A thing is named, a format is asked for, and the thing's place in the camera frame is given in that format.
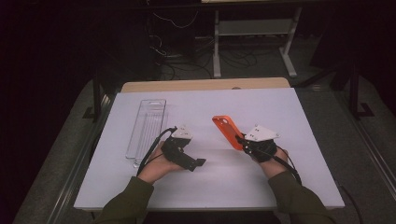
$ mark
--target desk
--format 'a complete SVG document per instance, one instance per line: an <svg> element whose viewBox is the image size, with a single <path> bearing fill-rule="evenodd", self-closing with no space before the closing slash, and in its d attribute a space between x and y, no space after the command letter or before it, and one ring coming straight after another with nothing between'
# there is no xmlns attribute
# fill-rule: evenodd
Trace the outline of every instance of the desk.
<svg viewBox="0 0 396 224"><path fill-rule="evenodd" d="M183 84L194 81L128 83L118 94L110 111L92 162L81 185L75 207L100 210L128 184L137 169L125 158L141 100L166 99L167 126L186 124L192 134L185 152L193 158L207 159L194 172L180 171L155 183L148 210L263 210L276 208L276 200L260 167L243 152L232 149L212 123L214 115L233 118L241 132L256 123L281 134L276 143L287 149L300 172L303 183L312 189L328 208L343 207L344 202L323 159L306 120L297 95L282 78L197 80L204 83L198 91L187 91ZM230 87L253 88L225 90ZM283 83L276 89L271 82ZM145 91L151 86L160 91ZM141 92L129 92L141 87ZM171 91L180 87L183 91Z"/></svg>

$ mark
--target person's right hand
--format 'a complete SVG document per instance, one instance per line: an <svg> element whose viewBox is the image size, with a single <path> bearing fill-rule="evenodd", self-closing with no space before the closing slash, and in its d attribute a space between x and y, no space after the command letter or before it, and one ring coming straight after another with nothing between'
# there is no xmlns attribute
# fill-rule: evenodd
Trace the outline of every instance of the person's right hand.
<svg viewBox="0 0 396 224"><path fill-rule="evenodd" d="M288 151L277 147L275 156L279 157L283 161L288 161L287 153L288 153ZM279 162L275 161L274 159L261 162L260 167L262 168L262 170L264 171L264 174L267 176L268 179L288 170L284 165L280 164Z"/></svg>

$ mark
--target person's left hand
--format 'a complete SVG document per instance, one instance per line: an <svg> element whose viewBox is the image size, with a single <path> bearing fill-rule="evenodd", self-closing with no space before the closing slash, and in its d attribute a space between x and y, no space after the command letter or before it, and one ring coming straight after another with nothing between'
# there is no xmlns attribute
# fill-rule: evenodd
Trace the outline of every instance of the person's left hand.
<svg viewBox="0 0 396 224"><path fill-rule="evenodd" d="M152 152L151 156L148 158L148 163L146 163L145 168L143 168L142 172L137 176L139 179L147 183L154 184L155 181L161 179L172 171L184 170L184 168L165 158L163 151L161 150L162 146L163 142L158 144L157 148Z"/></svg>

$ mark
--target table leg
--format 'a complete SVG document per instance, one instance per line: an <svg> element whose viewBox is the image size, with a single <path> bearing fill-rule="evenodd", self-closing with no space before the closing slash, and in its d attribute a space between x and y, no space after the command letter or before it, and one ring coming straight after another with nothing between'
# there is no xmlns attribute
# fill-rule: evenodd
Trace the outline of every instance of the table leg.
<svg viewBox="0 0 396 224"><path fill-rule="evenodd" d="M294 38L294 34L297 28L298 20L300 18L301 10L302 10L301 7L298 7L296 9L294 13L293 21L289 28L288 40L286 41L285 46L279 48L280 55L282 55L283 62L286 65L286 69L288 69L290 77L297 77L297 73L289 57L289 50L290 50L291 42Z"/></svg>

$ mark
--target phone case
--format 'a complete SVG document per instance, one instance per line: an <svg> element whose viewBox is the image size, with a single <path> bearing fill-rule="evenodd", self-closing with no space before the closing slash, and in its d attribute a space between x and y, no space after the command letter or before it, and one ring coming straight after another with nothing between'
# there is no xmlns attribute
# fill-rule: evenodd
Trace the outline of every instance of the phone case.
<svg viewBox="0 0 396 224"><path fill-rule="evenodd" d="M216 124L216 126L218 126L219 130L224 134L224 136L227 138L233 148L237 150L242 150L243 146L238 143L238 141L236 140L236 136L244 138L244 135L239 132L238 128L233 123L233 120L226 115L215 116L212 118L212 120Z"/></svg>

